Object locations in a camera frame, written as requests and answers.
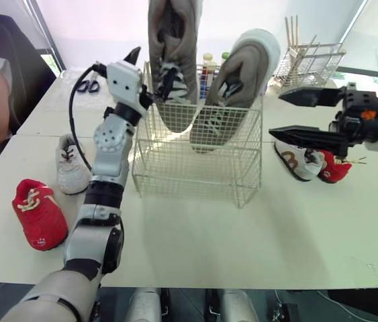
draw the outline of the chair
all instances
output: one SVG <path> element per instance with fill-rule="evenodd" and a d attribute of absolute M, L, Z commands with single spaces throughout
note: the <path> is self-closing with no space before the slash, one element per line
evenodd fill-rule
<path fill-rule="evenodd" d="M 12 75 L 9 130 L 15 134 L 56 79 L 11 17 L 0 15 L 0 58 Z"/>

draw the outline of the black cable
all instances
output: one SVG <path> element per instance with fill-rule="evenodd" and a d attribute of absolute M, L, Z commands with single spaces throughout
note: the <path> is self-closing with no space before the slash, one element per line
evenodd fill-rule
<path fill-rule="evenodd" d="M 74 103 L 74 96 L 75 96 L 75 92 L 77 91 L 77 88 L 80 86 L 80 84 L 83 81 L 83 79 L 94 69 L 94 67 L 95 67 L 95 65 L 90 66 L 83 74 L 81 74 L 81 76 L 79 77 L 79 79 L 75 82 L 74 87 L 73 87 L 72 91 L 70 92 L 70 97 L 69 97 L 69 125 L 70 125 L 70 131 L 71 131 L 71 133 L 73 135 L 75 146 L 77 147 L 77 150 L 79 151 L 79 154 L 81 155 L 81 158 L 83 159 L 86 167 L 89 170 L 92 170 L 92 167 L 90 166 L 89 161 L 87 161 L 84 153 L 81 151 L 79 139 L 77 139 L 77 135 L 75 133 L 75 124 L 74 124 L 74 117 L 73 117 L 73 103 Z"/>
<path fill-rule="evenodd" d="M 123 227 L 123 219 L 122 218 L 120 218 L 120 227 L 121 227 L 122 234 L 123 234 L 123 240 L 122 240 L 122 249 L 123 249 L 123 246 L 124 246 L 124 227 Z"/>

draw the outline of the sneaker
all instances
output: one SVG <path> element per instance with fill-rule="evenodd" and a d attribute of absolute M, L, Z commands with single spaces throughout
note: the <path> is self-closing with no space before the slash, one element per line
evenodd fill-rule
<path fill-rule="evenodd" d="M 53 190 L 44 183 L 22 180 L 12 204 L 28 243 L 36 250 L 55 248 L 67 237 L 65 218 Z"/>
<path fill-rule="evenodd" d="M 205 104 L 246 110 L 203 108 L 193 124 L 190 142 L 224 145 L 236 133 L 248 109 L 267 86 L 279 59 L 280 47 L 273 34 L 261 29 L 242 34 L 211 84 Z M 196 152 L 215 150 L 211 147 L 192 148 Z"/>
<path fill-rule="evenodd" d="M 201 0 L 150 0 L 148 45 L 153 91 L 161 92 L 169 73 L 175 72 L 166 105 L 157 105 L 163 123 L 182 132 L 193 120 L 198 100 L 196 42 Z"/>
<path fill-rule="evenodd" d="M 274 148 L 290 173 L 299 181 L 312 180 L 322 169 L 323 162 L 315 150 L 298 148 L 278 140 Z"/>
<path fill-rule="evenodd" d="M 351 163 L 337 163 L 335 156 L 329 151 L 319 150 L 318 154 L 323 164 L 318 177 L 324 182 L 337 183 L 347 175 L 352 166 Z"/>
<path fill-rule="evenodd" d="M 86 167 L 73 136 L 66 134 L 59 139 L 56 149 L 57 185 L 66 195 L 83 192 L 89 185 L 91 173 Z"/>

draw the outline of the bottle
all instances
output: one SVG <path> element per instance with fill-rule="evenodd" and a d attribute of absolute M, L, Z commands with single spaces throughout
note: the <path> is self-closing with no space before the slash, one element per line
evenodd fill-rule
<path fill-rule="evenodd" d="M 209 52 L 206 52 L 203 55 L 203 65 L 202 65 L 202 74 L 201 74 L 201 92 L 199 94 L 200 99 L 205 99 L 207 97 L 207 74 L 208 74 L 208 64 L 213 60 L 213 55 Z"/>
<path fill-rule="evenodd" d="M 213 83 L 214 79 L 214 73 L 216 72 L 216 62 L 209 62 L 207 65 L 207 84 L 205 87 L 205 98 L 208 95 L 209 88 L 211 87 L 211 84 Z"/>
<path fill-rule="evenodd" d="M 229 58 L 229 52 L 222 52 L 222 64 Z"/>

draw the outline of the chopsticks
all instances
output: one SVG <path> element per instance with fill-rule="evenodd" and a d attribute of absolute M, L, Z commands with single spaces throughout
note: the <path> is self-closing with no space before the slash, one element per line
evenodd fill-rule
<path fill-rule="evenodd" d="M 301 64 L 303 58 L 308 53 L 308 50 L 313 47 L 314 41 L 317 38 L 317 35 L 314 35 L 311 42 L 308 45 L 302 46 L 299 43 L 299 16 L 296 15 L 295 19 L 293 16 L 285 17 L 285 30 L 287 34 L 287 45 L 289 48 L 296 53 L 296 55 L 292 54 L 293 52 L 289 53 L 290 56 L 290 69 L 289 75 L 287 77 L 287 82 L 291 81 L 291 77 L 296 76 L 298 74 L 298 68 Z"/>

